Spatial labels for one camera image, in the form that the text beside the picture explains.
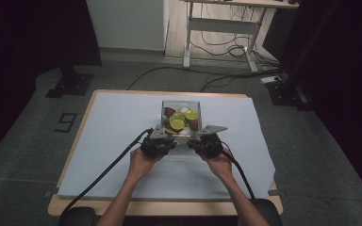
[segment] desk leg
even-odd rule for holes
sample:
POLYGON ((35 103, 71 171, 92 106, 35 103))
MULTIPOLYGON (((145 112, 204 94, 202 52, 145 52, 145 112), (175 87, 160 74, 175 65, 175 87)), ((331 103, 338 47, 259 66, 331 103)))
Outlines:
POLYGON ((189 17, 188 17, 188 24, 187 24, 187 43, 185 43, 185 50, 184 50, 184 68, 189 68, 189 60, 190 60, 190 27, 189 21, 192 20, 192 12, 193 12, 193 3, 189 3, 189 17))
POLYGON ((261 24, 263 23, 264 15, 266 14, 267 8, 262 8, 260 17, 255 25, 255 32, 248 47, 245 47, 245 55, 248 58, 249 66, 251 66, 252 73, 258 73, 258 69, 255 65, 255 55, 252 53, 255 47, 255 41, 257 39, 258 32, 260 31, 261 24))

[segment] white wall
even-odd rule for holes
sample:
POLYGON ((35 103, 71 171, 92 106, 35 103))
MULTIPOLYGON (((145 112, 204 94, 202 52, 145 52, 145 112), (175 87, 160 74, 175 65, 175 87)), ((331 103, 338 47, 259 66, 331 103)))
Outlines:
POLYGON ((168 0, 87 0, 99 47, 164 51, 168 0))

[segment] power strip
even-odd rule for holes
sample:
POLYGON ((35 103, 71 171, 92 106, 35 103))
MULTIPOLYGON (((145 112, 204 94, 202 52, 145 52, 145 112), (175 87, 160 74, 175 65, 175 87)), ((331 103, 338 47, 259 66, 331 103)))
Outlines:
POLYGON ((260 79, 261 84, 266 84, 266 83, 270 83, 270 82, 277 82, 277 81, 281 81, 281 78, 278 76, 271 76, 271 77, 265 77, 260 79))

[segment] metal bracket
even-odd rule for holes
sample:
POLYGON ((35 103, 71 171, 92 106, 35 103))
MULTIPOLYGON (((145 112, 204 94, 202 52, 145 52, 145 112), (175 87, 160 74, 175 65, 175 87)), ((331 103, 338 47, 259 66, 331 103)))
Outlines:
POLYGON ((218 126, 218 125, 207 125, 202 132, 199 132, 199 135, 211 135, 216 134, 221 131, 227 130, 228 128, 225 126, 218 126))
POLYGON ((150 139, 157 139, 157 138, 167 138, 164 128, 160 128, 159 125, 155 127, 155 130, 152 132, 150 139))

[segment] black tripod base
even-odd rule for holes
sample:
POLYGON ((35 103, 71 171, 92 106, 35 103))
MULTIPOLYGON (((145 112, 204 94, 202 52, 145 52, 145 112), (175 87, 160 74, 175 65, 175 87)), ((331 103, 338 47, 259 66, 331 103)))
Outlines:
POLYGON ((273 105, 288 105, 288 106, 298 106, 302 105, 302 102, 299 98, 296 90, 293 91, 291 95, 285 95, 285 85, 279 83, 268 83, 266 84, 267 90, 269 91, 271 101, 273 105))
POLYGON ((60 98, 62 95, 78 95, 84 96, 93 79, 93 74, 78 74, 78 80, 76 83, 71 85, 64 84, 63 77, 60 78, 58 84, 54 89, 50 89, 48 93, 46 93, 45 97, 47 98, 60 98))

